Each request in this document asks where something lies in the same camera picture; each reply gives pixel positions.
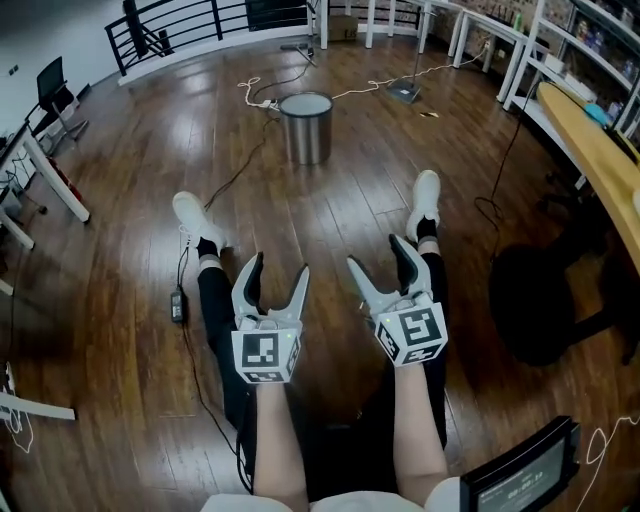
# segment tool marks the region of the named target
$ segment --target forearm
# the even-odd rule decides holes
[[[447,476],[422,365],[396,368],[393,460],[400,494],[423,506]]]
[[[291,422],[283,384],[258,386],[258,438],[253,490],[294,511],[307,510],[300,446]]]

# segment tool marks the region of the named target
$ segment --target white shirt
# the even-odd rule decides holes
[[[291,512],[282,503],[258,496],[218,494],[211,496],[202,512]],[[424,505],[401,498],[397,494],[375,491],[350,492],[325,498],[311,506],[312,512],[456,512],[460,510],[460,479],[447,478],[440,482]]]

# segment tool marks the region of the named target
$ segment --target black sock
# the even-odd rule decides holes
[[[196,250],[198,251],[198,258],[202,258],[207,254],[218,256],[218,248],[216,247],[216,244],[214,244],[211,240],[206,240],[205,238],[200,239]]]
[[[418,242],[425,237],[438,238],[438,232],[436,231],[436,221],[423,218],[418,223]]]

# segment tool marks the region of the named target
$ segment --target chair backrest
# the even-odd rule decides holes
[[[50,104],[55,93],[63,84],[62,57],[58,57],[46,68],[44,68],[37,78],[38,82],[38,102],[46,110],[45,105]]]

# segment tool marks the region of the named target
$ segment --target display screen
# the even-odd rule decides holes
[[[478,512],[518,512],[536,501],[560,480],[565,440],[515,475],[478,496]]]

